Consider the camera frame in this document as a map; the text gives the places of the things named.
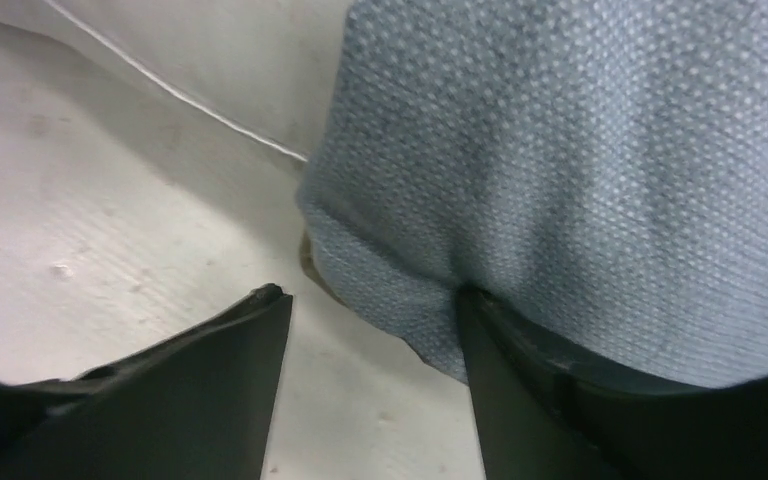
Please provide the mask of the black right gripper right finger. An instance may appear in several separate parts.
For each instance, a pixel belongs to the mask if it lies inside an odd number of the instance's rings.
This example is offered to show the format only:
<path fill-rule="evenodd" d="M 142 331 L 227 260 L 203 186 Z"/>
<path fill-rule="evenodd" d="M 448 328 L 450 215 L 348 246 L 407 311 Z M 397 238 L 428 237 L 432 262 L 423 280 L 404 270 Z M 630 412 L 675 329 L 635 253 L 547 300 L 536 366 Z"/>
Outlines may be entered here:
<path fill-rule="evenodd" d="M 456 318 L 487 478 L 768 480 L 768 377 L 649 375 L 474 288 Z"/>

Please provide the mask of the light blue pillowcase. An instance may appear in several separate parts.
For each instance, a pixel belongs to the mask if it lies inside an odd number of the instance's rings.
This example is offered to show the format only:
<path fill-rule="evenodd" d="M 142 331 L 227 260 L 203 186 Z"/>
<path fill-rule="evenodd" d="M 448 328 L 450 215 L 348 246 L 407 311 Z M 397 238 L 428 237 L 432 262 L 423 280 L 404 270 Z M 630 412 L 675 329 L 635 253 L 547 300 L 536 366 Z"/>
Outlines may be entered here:
<path fill-rule="evenodd" d="M 453 297 L 661 377 L 768 374 L 768 1 L 357 1 L 313 266 L 466 377 Z"/>

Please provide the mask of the white pillow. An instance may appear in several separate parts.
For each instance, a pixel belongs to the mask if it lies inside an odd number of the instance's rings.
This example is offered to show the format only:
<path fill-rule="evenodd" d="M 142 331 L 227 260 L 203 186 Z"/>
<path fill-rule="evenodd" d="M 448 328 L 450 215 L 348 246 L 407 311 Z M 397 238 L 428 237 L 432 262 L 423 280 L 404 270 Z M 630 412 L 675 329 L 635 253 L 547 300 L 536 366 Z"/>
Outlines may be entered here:
<path fill-rule="evenodd" d="M 325 129 L 348 7 L 345 1 L 0 1 L 0 23 L 53 38 L 301 159 Z"/>

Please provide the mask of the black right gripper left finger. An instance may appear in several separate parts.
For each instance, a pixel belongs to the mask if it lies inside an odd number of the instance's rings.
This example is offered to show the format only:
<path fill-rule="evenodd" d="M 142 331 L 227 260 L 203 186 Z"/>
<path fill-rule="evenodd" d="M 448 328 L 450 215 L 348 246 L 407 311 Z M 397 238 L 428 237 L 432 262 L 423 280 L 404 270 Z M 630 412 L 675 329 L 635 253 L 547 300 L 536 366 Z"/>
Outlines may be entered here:
<path fill-rule="evenodd" d="M 260 478 L 292 308 L 267 284 L 76 378 L 0 382 L 0 479 Z"/>

